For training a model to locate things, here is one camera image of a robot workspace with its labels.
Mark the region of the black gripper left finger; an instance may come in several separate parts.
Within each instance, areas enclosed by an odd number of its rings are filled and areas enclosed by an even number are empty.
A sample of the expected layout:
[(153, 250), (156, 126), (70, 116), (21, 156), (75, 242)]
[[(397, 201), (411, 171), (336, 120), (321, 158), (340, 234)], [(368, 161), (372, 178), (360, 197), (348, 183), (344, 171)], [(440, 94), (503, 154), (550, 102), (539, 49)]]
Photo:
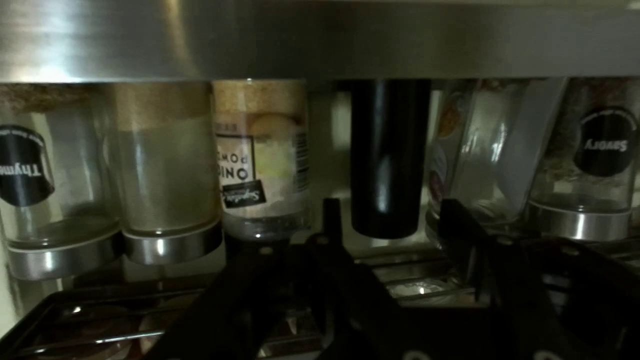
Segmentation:
[(323, 203), (323, 230), (302, 248), (329, 339), (318, 360), (429, 360), (415, 320), (344, 248), (338, 199)]

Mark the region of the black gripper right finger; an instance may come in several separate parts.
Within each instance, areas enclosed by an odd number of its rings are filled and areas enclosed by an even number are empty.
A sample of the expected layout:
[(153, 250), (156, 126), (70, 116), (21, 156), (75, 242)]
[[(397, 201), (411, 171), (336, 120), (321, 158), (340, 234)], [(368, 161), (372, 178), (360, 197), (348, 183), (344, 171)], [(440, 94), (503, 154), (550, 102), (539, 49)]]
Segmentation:
[(580, 242), (488, 233), (458, 201), (439, 237), (501, 314), (507, 360), (640, 360), (639, 275)]

